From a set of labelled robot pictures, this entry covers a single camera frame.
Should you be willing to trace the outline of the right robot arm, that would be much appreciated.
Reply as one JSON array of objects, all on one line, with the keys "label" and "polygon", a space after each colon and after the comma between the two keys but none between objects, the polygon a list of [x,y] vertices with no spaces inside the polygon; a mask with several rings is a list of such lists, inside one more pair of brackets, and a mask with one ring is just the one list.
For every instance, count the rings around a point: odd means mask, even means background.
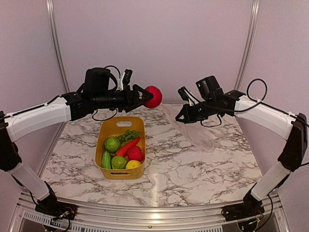
[{"label": "right robot arm", "polygon": [[273,189],[279,187],[290,173],[298,169],[307,150],[307,118],[304,114],[292,114],[255,100],[248,94],[232,90],[227,93],[214,91],[204,101],[198,101],[184,87],[178,90],[183,105],[175,119],[181,123],[195,123],[212,115],[225,114],[254,122],[286,140],[285,147],[277,162],[248,192],[248,199],[241,203],[239,212],[250,216],[258,208],[258,202]]}]

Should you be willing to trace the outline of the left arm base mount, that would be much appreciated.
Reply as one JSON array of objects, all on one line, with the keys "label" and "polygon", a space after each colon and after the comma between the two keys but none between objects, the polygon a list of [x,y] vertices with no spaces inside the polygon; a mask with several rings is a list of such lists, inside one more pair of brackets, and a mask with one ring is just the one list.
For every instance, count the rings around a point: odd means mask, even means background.
[{"label": "left arm base mount", "polygon": [[74,220],[77,205],[60,202],[55,194],[50,193],[43,200],[37,200],[35,210],[37,212],[53,216],[56,219],[66,218],[69,220]]}]

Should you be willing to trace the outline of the clear zip top bag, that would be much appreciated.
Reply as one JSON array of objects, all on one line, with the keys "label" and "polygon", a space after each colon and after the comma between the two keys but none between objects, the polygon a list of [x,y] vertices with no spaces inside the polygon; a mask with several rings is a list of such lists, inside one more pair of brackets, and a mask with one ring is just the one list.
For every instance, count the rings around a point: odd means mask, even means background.
[{"label": "clear zip top bag", "polygon": [[218,139],[211,135],[211,130],[199,123],[184,124],[175,120],[182,109],[181,104],[162,104],[165,114],[173,127],[175,127],[199,151],[214,151],[220,144]]}]

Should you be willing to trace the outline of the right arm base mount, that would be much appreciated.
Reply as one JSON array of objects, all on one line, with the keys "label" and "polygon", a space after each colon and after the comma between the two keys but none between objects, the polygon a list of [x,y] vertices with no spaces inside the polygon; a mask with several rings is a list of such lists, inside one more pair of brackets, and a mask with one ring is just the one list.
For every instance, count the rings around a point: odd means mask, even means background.
[{"label": "right arm base mount", "polygon": [[222,207],[221,214],[226,221],[233,221],[261,215],[265,212],[262,201],[258,201],[249,191],[242,203],[230,204]]}]

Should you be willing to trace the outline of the red toy apple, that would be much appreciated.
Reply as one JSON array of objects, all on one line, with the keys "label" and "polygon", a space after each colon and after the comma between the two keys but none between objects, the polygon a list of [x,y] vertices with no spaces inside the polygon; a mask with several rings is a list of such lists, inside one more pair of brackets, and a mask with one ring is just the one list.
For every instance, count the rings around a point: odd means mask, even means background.
[{"label": "red toy apple", "polygon": [[137,160],[142,161],[143,160],[143,153],[140,147],[133,146],[127,151],[127,156],[129,160]]}]

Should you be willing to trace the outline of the green toy cabbage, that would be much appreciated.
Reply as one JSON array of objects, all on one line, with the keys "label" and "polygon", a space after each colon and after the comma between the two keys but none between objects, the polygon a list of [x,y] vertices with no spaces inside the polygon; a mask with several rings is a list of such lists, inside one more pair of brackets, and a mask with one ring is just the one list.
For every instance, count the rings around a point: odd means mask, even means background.
[{"label": "green toy cabbage", "polygon": [[110,137],[104,143],[105,150],[110,153],[116,153],[120,146],[121,143],[117,137]]}]

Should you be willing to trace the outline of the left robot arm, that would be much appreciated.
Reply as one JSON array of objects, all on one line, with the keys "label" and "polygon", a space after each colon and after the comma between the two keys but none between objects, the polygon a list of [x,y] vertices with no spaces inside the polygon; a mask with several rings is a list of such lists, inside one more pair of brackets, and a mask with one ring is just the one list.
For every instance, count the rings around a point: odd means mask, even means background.
[{"label": "left robot arm", "polygon": [[57,215],[61,211],[61,204],[53,198],[48,185],[29,166],[22,163],[15,142],[48,126],[83,118],[97,109],[129,112],[153,97],[152,93],[138,85],[127,86],[123,90],[89,89],[81,85],[78,91],[57,96],[47,103],[8,115],[1,113],[0,168],[9,172],[42,201],[44,210]]}]

